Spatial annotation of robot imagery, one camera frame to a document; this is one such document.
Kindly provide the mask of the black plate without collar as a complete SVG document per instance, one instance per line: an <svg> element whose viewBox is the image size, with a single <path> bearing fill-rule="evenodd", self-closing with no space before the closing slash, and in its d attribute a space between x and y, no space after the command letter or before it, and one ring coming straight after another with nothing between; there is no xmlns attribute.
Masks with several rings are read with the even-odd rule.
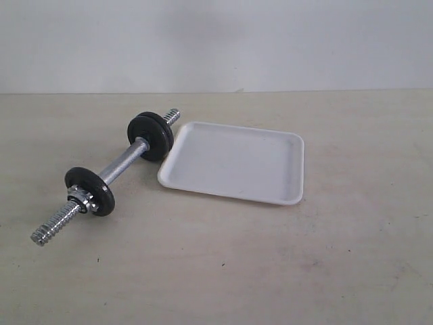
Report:
<svg viewBox="0 0 433 325"><path fill-rule="evenodd" d="M132 144L138 137L147 141L150 148L141 155L145 160L158 162L164 160L169 153L165 148L157 149L153 144L150 145L150 141L146 139L145 136L139 135L139 120L136 117L130 121L127 127L127 136L130 144Z"/></svg>

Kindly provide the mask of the chrome threaded dumbbell bar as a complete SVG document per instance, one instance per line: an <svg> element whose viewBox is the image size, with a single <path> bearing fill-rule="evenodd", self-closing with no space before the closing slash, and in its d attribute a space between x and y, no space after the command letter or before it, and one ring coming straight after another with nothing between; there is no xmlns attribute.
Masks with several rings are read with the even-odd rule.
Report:
<svg viewBox="0 0 433 325"><path fill-rule="evenodd" d="M172 108L162 117L169 123L171 131L173 131L172 125L180 119L181 113L179 109ZM147 141L138 137L119 157L113 160L100 173L96 174L110 187L110 184L124 173L138 158L142 158L141 155L149 148ZM79 205L72 200L68 200L67 188L67 203L31 234L31 240L38 246L45 246L45 244L79 213Z"/></svg>

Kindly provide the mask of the chrome star collar nut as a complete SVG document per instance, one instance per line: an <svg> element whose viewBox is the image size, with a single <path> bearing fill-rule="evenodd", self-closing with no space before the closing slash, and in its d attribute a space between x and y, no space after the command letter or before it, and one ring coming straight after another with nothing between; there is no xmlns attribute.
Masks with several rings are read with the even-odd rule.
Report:
<svg viewBox="0 0 433 325"><path fill-rule="evenodd" d="M80 213L95 213L98 210L94 195L78 185L68 188L68 200L72 200L80 207Z"/></svg>

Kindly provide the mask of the black weight plate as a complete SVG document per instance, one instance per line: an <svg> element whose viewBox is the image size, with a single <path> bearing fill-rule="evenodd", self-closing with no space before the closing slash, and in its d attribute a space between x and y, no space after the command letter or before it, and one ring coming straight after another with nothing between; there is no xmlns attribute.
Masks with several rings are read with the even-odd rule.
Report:
<svg viewBox="0 0 433 325"><path fill-rule="evenodd" d="M139 120L139 135L145 136L157 149L167 152L173 146L174 137L169 123L155 112L142 112L136 116Z"/></svg>

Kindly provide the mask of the white rectangular plastic tray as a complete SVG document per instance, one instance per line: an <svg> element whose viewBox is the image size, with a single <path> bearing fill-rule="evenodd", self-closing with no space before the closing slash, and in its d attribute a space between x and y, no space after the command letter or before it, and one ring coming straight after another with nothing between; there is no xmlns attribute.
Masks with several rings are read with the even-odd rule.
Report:
<svg viewBox="0 0 433 325"><path fill-rule="evenodd" d="M170 189L295 205L304 192L304 140L287 131L189 122L179 128L158 182Z"/></svg>

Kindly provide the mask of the black plate with collar nut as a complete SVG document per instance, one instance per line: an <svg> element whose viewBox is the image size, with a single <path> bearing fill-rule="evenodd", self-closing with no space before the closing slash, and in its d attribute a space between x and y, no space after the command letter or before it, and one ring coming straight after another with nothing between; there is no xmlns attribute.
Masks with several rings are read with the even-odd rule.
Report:
<svg viewBox="0 0 433 325"><path fill-rule="evenodd" d="M114 195L109 186L96 173L84 167L73 167L69 169L64 177L67 188L79 186L93 195L98 208L94 215L105 217L115 208Z"/></svg>

